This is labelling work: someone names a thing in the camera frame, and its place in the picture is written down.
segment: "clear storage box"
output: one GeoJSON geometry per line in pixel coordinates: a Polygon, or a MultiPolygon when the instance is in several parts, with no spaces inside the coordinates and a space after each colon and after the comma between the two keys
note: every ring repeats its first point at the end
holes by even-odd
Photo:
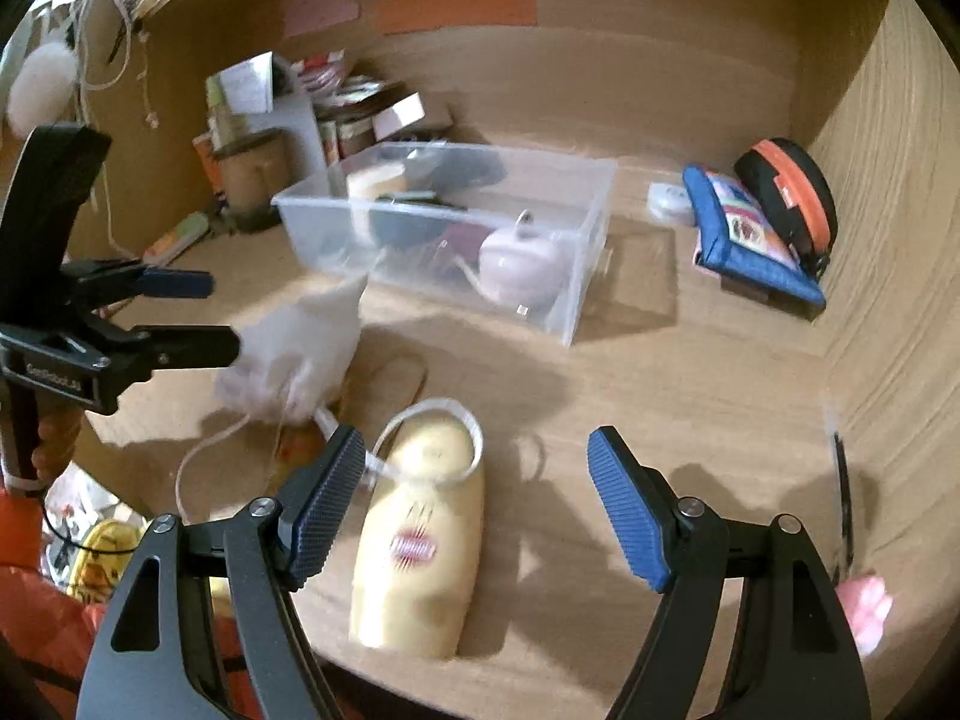
{"type": "Polygon", "coordinates": [[[570,344],[616,161],[381,143],[275,196],[301,263],[513,317],[570,344]]]}

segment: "black cable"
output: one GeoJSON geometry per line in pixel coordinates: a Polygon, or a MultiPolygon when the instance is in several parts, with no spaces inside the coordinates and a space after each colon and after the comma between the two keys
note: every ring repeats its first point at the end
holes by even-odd
{"type": "Polygon", "coordinates": [[[43,509],[43,519],[46,520],[47,527],[50,529],[50,533],[59,538],[65,544],[69,544],[72,547],[83,550],[83,552],[90,552],[92,555],[133,555],[133,553],[136,552],[136,547],[131,549],[94,549],[93,547],[83,546],[83,544],[73,541],[70,536],[64,536],[63,533],[54,527],[53,522],[50,521],[50,512],[47,511],[47,507],[42,502],[40,503],[40,509],[43,509]]]}

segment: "person's arm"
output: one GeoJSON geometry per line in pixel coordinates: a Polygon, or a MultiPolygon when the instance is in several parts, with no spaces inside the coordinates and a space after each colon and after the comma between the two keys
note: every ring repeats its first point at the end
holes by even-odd
{"type": "MultiPolygon", "coordinates": [[[[53,482],[69,465],[80,435],[79,409],[64,409],[40,420],[40,446],[32,461],[37,476],[53,482]]],[[[40,499],[7,495],[0,481],[0,565],[36,570],[40,560],[40,499]]]]}

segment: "wooden tabletop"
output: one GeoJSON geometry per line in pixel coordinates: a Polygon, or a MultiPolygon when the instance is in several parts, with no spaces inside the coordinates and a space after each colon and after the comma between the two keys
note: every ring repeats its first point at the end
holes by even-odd
{"type": "MultiPolygon", "coordinates": [[[[367,499],[357,493],[325,571],[295,596],[318,653],[471,717],[602,717],[659,600],[627,570],[587,475],[587,435],[604,424],[678,494],[698,495],[724,517],[768,522],[793,512],[832,560],[834,471],[809,326],[722,293],[690,268],[693,245],[692,230],[657,227],[638,212],[614,217],[610,256],[569,349],[493,317],[368,288],[347,417],[372,442],[419,380],[416,363],[399,358],[425,361],[425,395],[461,400],[485,431],[483,554],[458,659],[352,644],[350,582],[367,499]]],[[[281,228],[205,242],[176,264],[212,271],[215,295],[141,298],[121,324],[242,327],[333,283],[296,262],[281,228]]],[[[236,418],[215,402],[213,376],[165,371],[133,386],[117,415],[91,415],[104,444],[85,437],[83,465],[146,514],[172,511],[179,460],[236,418]]],[[[273,437],[272,426],[251,426],[198,456],[184,480],[191,514],[222,514],[260,493],[273,437]]],[[[712,708],[736,625],[737,584],[727,591],[700,713],[712,708]]]]}

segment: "blue pouch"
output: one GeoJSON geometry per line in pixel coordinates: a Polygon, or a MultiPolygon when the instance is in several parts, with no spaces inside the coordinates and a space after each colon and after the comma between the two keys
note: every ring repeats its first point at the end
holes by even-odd
{"type": "Polygon", "coordinates": [[[700,228],[697,264],[822,308],[827,298],[774,232],[760,204],[736,180],[691,165],[683,183],[700,228]]]}

